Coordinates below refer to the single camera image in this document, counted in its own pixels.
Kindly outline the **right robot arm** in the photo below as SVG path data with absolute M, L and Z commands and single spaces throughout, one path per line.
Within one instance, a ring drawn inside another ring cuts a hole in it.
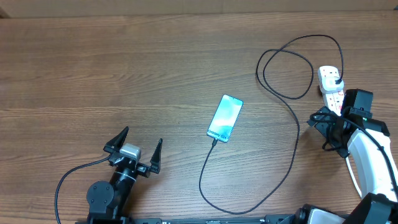
M 397 167 L 391 154 L 387 125 L 373 119 L 373 94 L 360 89 L 323 94 L 324 107 L 311 115 L 316 128 L 345 161 L 353 160 L 350 175 L 360 203 L 349 215 L 306 204 L 288 223 L 397 223 Z

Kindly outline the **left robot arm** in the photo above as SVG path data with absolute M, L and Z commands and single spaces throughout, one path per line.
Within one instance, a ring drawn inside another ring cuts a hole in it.
M 150 165 L 143 164 L 140 147 L 125 142 L 128 131 L 125 127 L 104 145 L 104 151 L 109 153 L 107 161 L 115 170 L 110 181 L 97 181 L 88 189 L 88 223 L 134 223 L 124 209 L 137 178 L 160 172 L 163 140 L 158 141 Z

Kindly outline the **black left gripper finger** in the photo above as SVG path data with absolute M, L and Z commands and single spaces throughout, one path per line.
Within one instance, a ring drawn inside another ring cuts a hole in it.
M 105 152 L 119 152 L 127 137 L 129 127 L 126 126 L 118 135 L 108 141 L 103 148 Z
M 161 169 L 161 151 L 162 151 L 163 139 L 160 138 L 156 146 L 156 149 L 150 160 L 150 171 L 158 174 Z

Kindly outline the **Samsung Galaxy smartphone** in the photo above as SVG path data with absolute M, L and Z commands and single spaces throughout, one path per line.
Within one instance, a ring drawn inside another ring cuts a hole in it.
M 207 130 L 207 135 L 221 142 L 228 142 L 243 107 L 243 101 L 223 95 Z

